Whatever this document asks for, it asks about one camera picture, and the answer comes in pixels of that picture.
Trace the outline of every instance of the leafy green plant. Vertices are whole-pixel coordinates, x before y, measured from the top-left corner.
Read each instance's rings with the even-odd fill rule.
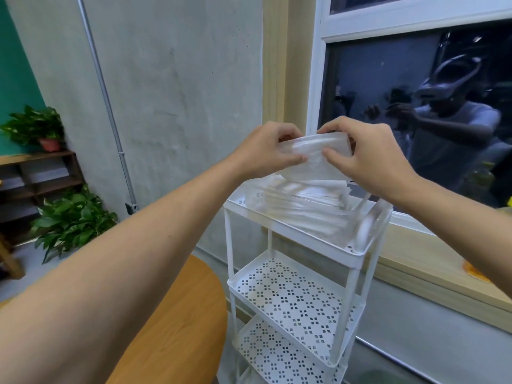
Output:
[[[86,185],[80,193],[68,192],[62,199],[39,208],[40,217],[32,223],[32,231],[40,237],[35,247],[46,250],[43,264],[56,256],[86,245],[116,224],[116,213],[103,209],[101,199]]]
[[[0,130],[18,144],[38,144],[39,139],[64,139],[61,116],[52,107],[38,111],[25,105],[23,113],[9,116],[11,119],[0,125]]]

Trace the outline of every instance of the hand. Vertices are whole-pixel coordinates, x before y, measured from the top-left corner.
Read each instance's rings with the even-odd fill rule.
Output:
[[[379,105],[368,105],[364,114],[368,116],[370,121],[373,121],[381,115],[381,108],[379,108]]]
[[[307,161],[306,155],[284,154],[278,150],[279,141],[302,136],[293,124],[269,121],[253,130],[228,159],[239,167],[243,180],[262,178]]]
[[[386,199],[400,199],[400,194],[419,177],[403,155],[387,124],[367,124],[348,117],[338,117],[318,130],[347,133],[355,141],[354,155],[346,157],[330,148],[322,151],[327,161],[349,176],[366,191]]]
[[[401,102],[396,102],[390,105],[386,109],[386,117],[395,117],[399,120],[408,122],[410,125],[416,125],[421,121],[421,117],[419,117],[413,105]]]

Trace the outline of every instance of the window sill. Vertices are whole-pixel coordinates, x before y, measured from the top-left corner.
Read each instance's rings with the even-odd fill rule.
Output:
[[[512,301],[438,237],[389,225],[375,277],[512,333]]]

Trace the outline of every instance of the brown bookshelf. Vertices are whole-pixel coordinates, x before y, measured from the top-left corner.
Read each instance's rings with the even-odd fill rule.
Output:
[[[44,182],[32,183],[26,171],[26,164],[35,160],[61,158],[67,168],[68,176],[51,179]],[[82,171],[73,151],[59,151],[54,153],[20,154],[14,156],[0,156],[0,166],[15,166],[23,180],[23,186],[2,190],[0,186],[0,204],[29,199],[35,206],[41,206],[45,196],[66,189],[80,190],[84,184]],[[0,223],[0,233],[11,243],[19,244],[32,237],[29,236],[30,223],[39,214],[28,215]]]

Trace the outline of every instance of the window glass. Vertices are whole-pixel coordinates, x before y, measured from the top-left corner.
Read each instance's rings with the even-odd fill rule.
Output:
[[[331,15],[395,0],[331,0]]]
[[[328,44],[319,126],[391,126],[418,174],[501,207],[512,196],[512,23]]]

